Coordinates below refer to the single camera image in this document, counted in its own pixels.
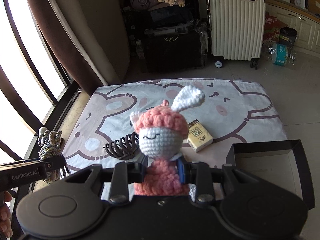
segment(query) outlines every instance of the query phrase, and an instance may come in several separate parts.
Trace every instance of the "crocheted bunny doll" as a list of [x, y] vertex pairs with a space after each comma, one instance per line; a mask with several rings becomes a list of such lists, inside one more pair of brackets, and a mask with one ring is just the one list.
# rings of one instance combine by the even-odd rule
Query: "crocheted bunny doll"
[[144, 182], [135, 184], [136, 195], [187, 195], [188, 185], [182, 185], [174, 160], [181, 156], [182, 141], [188, 137], [188, 123], [181, 111], [200, 106], [204, 93], [194, 86], [186, 86], [173, 101], [171, 107], [164, 100], [148, 111], [132, 112], [131, 122], [139, 134], [140, 150], [154, 159]]

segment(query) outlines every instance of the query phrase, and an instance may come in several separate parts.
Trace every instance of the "water bottle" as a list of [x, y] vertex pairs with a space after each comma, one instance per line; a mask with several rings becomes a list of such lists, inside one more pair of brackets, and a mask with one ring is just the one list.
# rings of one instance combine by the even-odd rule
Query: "water bottle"
[[292, 47], [276, 43], [275, 41], [266, 42], [262, 46], [262, 52], [275, 65], [294, 65], [296, 52]]
[[139, 59], [144, 59], [144, 54], [143, 54], [143, 47], [142, 47], [142, 43], [140, 40], [136, 41], [137, 47], [136, 47], [136, 53], [138, 55]]

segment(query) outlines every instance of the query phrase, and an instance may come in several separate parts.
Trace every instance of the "human hand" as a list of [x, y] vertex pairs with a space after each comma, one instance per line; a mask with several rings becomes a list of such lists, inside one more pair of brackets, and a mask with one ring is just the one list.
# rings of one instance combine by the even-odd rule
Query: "human hand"
[[[9, 202], [12, 200], [12, 196], [8, 191], [4, 192], [4, 202]], [[0, 230], [4, 233], [6, 237], [12, 237], [12, 229], [11, 229], [11, 212], [7, 204], [0, 208]]]

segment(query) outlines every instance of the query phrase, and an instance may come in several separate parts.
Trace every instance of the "pink crocheted body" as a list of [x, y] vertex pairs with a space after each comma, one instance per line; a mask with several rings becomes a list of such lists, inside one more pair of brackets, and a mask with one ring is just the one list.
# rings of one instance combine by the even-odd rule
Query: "pink crocheted body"
[[147, 168], [143, 183], [134, 184], [135, 195], [176, 196], [188, 195], [189, 186], [181, 184], [175, 162], [154, 160]]
[[139, 116], [134, 124], [137, 133], [140, 129], [149, 127], [166, 127], [179, 132], [184, 139], [188, 138], [188, 123], [183, 115], [174, 112], [168, 107], [168, 101], [164, 100], [163, 104], [149, 109]]

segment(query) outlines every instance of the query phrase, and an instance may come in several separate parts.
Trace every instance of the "window frame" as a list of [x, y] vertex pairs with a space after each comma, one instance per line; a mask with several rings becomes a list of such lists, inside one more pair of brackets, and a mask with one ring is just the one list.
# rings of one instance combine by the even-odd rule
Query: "window frame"
[[[47, 114], [47, 117], [45, 119], [45, 122], [41, 122], [29, 109], [29, 107], [24, 103], [22, 98], [19, 96], [17, 91], [14, 89], [12, 84], [10, 83], [9, 79], [5, 75], [2, 67], [0, 66], [0, 90], [4, 94], [4, 96], [7, 98], [9, 103], [13, 106], [13, 108], [17, 111], [17, 113], [20, 115], [20, 117], [24, 120], [25, 124], [29, 127], [30, 130], [34, 132], [34, 136], [31, 140], [31, 143], [29, 145], [29, 148], [26, 152], [26, 155], [24, 157], [25, 160], [38, 158], [39, 157], [39, 150], [40, 147], [38, 145], [38, 131], [39, 129], [44, 126], [48, 130], [51, 131], [57, 131], [60, 127], [64, 117], [66, 116], [67, 112], [69, 111], [70, 107], [76, 100], [77, 96], [79, 95], [79, 85], [76, 83], [75, 80], [70, 78], [67, 71], [64, 69], [64, 67], [60, 64], [59, 60], [55, 57], [54, 53], [52, 52], [50, 46], [48, 45], [47, 41], [45, 40], [44, 36], [42, 35], [40, 29], [38, 28], [34, 17], [33, 20], [36, 25], [36, 29], [38, 31], [39, 37], [42, 40], [43, 46], [45, 50], [47, 51], [47, 54], [57, 71], [60, 79], [62, 80], [63, 84], [65, 85], [65, 89], [62, 91], [58, 99], [54, 97], [46, 83], [44, 82], [43, 78], [39, 74], [38, 70], [36, 69], [34, 63], [32, 62], [24, 44], [23, 41], [19, 35], [19, 32], [17, 30], [17, 27], [15, 25], [15, 22], [13, 20], [10, 5], [8, 0], [4, 1], [4, 7], [5, 11], [7, 13], [9, 23], [11, 26], [11, 29], [13, 31], [14, 37], [17, 41], [18, 47], [20, 48], [21, 55], [23, 59], [25, 60], [28, 69], [33, 75], [33, 78], [37, 81], [38, 85], [44, 92], [44, 94], [47, 96], [49, 101], [52, 104], [52, 108], [50, 109], [49, 113]], [[19, 157], [14, 151], [12, 151], [4, 142], [0, 140], [0, 148], [7, 153], [11, 158], [13, 158], [15, 161], [22, 160], [21, 157]], [[11, 202], [10, 207], [12, 209], [12, 231], [13, 236], [11, 237], [12, 240], [17, 240], [20, 238], [21, 235], [23, 235], [23, 231], [18, 223], [17, 217], [16, 217], [16, 208], [20, 200], [26, 196], [27, 194], [31, 193], [34, 189], [35, 182], [22, 185], [18, 187], [17, 191], [9, 190], [12, 197], [14, 197], [14, 201]]]

